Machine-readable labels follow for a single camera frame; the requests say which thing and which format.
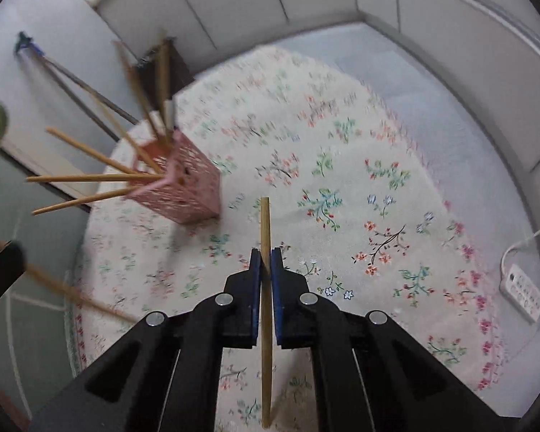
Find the pink perforated utensil basket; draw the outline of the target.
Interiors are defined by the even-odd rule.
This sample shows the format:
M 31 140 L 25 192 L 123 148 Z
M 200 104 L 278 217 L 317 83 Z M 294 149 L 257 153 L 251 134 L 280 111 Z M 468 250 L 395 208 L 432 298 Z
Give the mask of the pink perforated utensil basket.
M 220 172 L 191 139 L 176 131 L 174 148 L 164 153 L 151 140 L 142 149 L 161 167 L 158 180 L 133 180 L 126 198 L 178 224 L 214 219 L 220 215 Z

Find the grey kitchen cabinets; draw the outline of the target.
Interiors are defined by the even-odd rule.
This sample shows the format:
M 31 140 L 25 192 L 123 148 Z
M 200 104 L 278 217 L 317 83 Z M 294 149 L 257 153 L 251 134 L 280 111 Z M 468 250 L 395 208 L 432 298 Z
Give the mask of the grey kitchen cabinets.
M 540 169 L 540 8 L 535 0 L 85 0 L 136 54 L 160 30 L 188 66 L 343 22 L 367 22 L 445 73 L 524 168 Z

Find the floral tablecloth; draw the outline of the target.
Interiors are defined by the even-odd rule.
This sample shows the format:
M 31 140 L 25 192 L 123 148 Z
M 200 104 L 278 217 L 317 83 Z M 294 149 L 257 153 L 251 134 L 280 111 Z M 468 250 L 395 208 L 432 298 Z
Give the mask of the floral tablecloth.
M 218 217 L 178 224 L 126 196 L 93 204 L 80 284 L 139 316 L 81 310 L 65 431 L 500 431 L 479 397 L 499 341 L 483 271 L 371 89 L 264 46 L 179 93 L 179 131 L 220 172 Z M 162 169 L 134 127 L 113 160 Z M 284 263 L 261 424 L 260 199 Z

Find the bamboo chopstick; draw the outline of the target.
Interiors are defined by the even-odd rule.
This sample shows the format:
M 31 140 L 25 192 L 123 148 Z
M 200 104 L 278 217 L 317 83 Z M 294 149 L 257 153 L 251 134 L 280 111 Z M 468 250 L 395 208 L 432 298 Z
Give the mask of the bamboo chopstick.
M 107 156 L 105 156 L 104 154 L 102 154 L 101 152 L 87 146 L 86 144 L 84 143 L 81 143 L 80 141 L 77 141 L 75 139 L 72 139 L 71 136 L 68 136 L 62 132 L 60 132 L 58 129 L 54 129 L 52 127 L 47 127 L 45 129 L 45 131 L 52 135 L 52 136 L 55 136 L 56 139 L 60 139 L 63 141 L 63 143 L 66 143 L 68 145 L 71 145 L 72 147 L 74 147 L 75 149 L 81 151 L 82 153 L 85 153 L 87 156 L 97 160 L 98 162 L 101 162 L 107 166 L 110 166 L 118 171 L 121 171 L 125 174 L 131 174 L 131 175 L 134 175 L 134 174 L 139 174 L 139 171 L 136 171 L 135 169 L 131 169 L 127 166 L 125 166 L 124 164 L 121 164 Z
M 270 200 L 260 199 L 260 253 L 262 259 L 261 300 L 260 300 L 260 334 L 261 334 L 261 424 L 264 429 L 271 426 L 272 402 L 272 293 L 270 280 Z
M 120 64 L 123 69 L 123 73 L 125 73 L 126 80 L 129 83 L 129 87 L 132 90 L 133 95 L 135 96 L 136 101 L 139 104 L 139 107 L 143 113 L 144 120 L 148 123 L 154 138 L 160 143 L 161 146 L 167 147 L 167 140 L 159 132 L 159 129 L 150 114 L 150 105 L 140 84 L 137 72 L 129 64 L 129 58 L 127 57 L 125 47 L 119 41 L 114 41 L 113 46 L 118 55 Z
M 167 99 L 170 92 L 170 75 L 168 74 L 167 38 L 163 37 L 160 42 L 156 61 L 157 94 L 160 107 L 160 116 L 165 128 L 165 136 L 170 137 L 170 127 L 167 122 Z
M 108 175 L 76 175 L 76 176 L 28 176 L 27 183 L 134 183 L 141 181 L 162 180 L 164 174 L 108 174 Z
M 122 196 L 126 196 L 130 192 L 135 191 L 136 189 L 137 189 L 137 186 L 129 186 L 129 187 L 121 188 L 121 189 L 116 189 L 116 190 L 112 190 L 112 191 L 107 191 L 107 192 L 97 193 L 97 194 L 94 194 L 94 195 L 89 195 L 89 196 L 86 196 L 84 198 L 68 200 L 68 201 L 65 201 L 63 203 L 59 203 L 59 204 L 50 205 L 50 206 L 47 206 L 47 207 L 36 209 L 36 210 L 34 210 L 32 212 L 32 215 L 33 216 L 39 216 L 39 215 L 42 215 L 43 213 L 56 212 L 56 211 L 64 210 L 64 209 L 67 209 L 67 208 L 73 208 L 73 207 L 76 207 L 76 206 L 88 205 L 90 203 L 95 203 L 95 202 L 98 202 L 98 201 L 104 201 L 104 200 L 108 200 L 108 199 L 122 197 Z

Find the black trash bin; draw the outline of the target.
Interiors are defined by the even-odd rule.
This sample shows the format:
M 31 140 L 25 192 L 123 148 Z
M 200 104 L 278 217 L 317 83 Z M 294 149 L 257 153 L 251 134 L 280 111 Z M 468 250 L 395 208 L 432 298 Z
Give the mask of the black trash bin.
M 164 100 L 172 100 L 175 94 L 195 81 L 185 60 L 177 51 L 175 41 L 174 37 L 166 39 L 167 63 L 162 62 L 163 44 L 159 44 L 147 51 L 134 65 L 152 110 L 160 110 Z M 167 86 L 170 89 L 167 95 L 160 91 L 164 72 L 167 73 Z

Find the white power strip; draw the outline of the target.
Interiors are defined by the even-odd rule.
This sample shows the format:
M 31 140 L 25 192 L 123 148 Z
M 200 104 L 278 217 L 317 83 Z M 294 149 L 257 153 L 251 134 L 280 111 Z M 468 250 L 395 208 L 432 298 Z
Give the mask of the white power strip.
M 540 320 L 540 289 L 517 264 L 503 273 L 499 290 L 529 323 Z

